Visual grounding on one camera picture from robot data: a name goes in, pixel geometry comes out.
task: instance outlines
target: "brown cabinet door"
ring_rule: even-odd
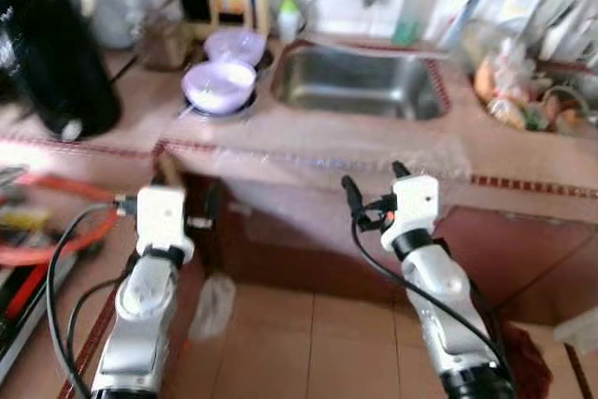
[[[593,226],[455,207],[439,223],[453,257],[494,306],[591,239]]]
[[[598,237],[505,304],[509,317],[555,325],[598,306]]]

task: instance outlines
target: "kitchen counter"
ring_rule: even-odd
[[[271,50],[278,60],[281,46],[271,43]],[[107,60],[113,67],[122,61],[113,55]],[[270,93],[276,64],[261,77],[256,105],[245,121],[209,124],[193,114],[177,120],[181,74],[135,65],[117,82],[124,113],[111,132],[59,143],[48,138],[36,117],[14,122],[14,107],[4,106],[0,143],[109,154],[143,164],[168,150],[197,173],[335,190],[342,173],[349,172],[370,193],[388,188],[390,163],[398,159],[439,176],[450,204],[598,222],[598,141],[501,125],[449,60],[436,64],[449,112],[417,122],[287,107]]]

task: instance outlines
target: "beige floor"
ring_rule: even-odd
[[[581,399],[563,347],[528,329],[556,378],[550,399]],[[584,364],[598,381],[598,357]],[[250,285],[238,286],[226,334],[190,342],[167,389],[198,399],[446,397],[410,310]]]

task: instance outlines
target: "purple bowl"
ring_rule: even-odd
[[[192,67],[181,86],[196,107],[228,114],[242,107],[255,87],[255,69],[239,61],[210,61]]]
[[[265,51],[265,38],[251,30],[220,30],[204,43],[204,50],[211,61],[241,61],[255,66]]]

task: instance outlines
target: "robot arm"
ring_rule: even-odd
[[[158,397],[177,308],[178,270],[193,255],[184,234],[183,202],[183,191],[157,186],[137,197],[141,258],[117,292],[117,318],[93,380],[94,398]]]
[[[488,338],[484,321],[470,297],[469,278],[431,237],[438,216],[437,179],[410,176],[398,163],[393,168],[397,180],[392,194],[365,207],[352,179],[343,179],[353,220],[362,231],[381,231],[382,247],[396,254],[407,281],[459,314]],[[370,220],[365,215],[367,210],[377,210],[379,219]],[[407,296],[418,313],[426,347],[448,397],[515,397],[512,385],[505,378],[505,367],[484,341],[417,292],[407,290]]]

